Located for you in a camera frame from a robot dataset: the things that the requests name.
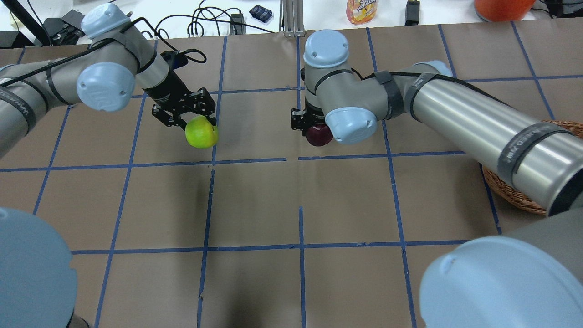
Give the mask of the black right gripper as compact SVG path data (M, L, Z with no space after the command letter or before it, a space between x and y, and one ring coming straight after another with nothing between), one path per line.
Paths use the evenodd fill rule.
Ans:
M322 109L309 102L307 98L304 100L304 110L290 109L290 124L293 130L302 133L307 133L309 128L327 126Z

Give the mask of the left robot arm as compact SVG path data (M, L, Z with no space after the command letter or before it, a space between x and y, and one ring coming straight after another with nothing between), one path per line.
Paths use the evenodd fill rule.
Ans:
M92 41L84 52L1 69L1 155L35 129L52 108L83 103L94 110L125 108L135 87L153 101L152 114L185 131L192 147L217 142L216 103L205 88L190 91L174 72L181 52L159 54L116 4L81 22ZM35 215L1 208L1 326L87 328L75 315L77 272L61 235Z

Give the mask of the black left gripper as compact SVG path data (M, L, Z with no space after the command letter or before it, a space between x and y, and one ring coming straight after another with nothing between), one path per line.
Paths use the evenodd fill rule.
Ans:
M171 69L158 85L144 91L155 102L152 116L166 127L185 131L187 123L181 118L185 113L203 116L213 127L217 126L216 102L210 92L206 88L191 92Z

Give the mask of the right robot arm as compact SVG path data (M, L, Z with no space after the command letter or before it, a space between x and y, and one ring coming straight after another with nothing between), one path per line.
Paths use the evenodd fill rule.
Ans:
M580 328L582 141L450 75L362 80L338 31L304 45L308 112L335 143L300 158L309 328Z

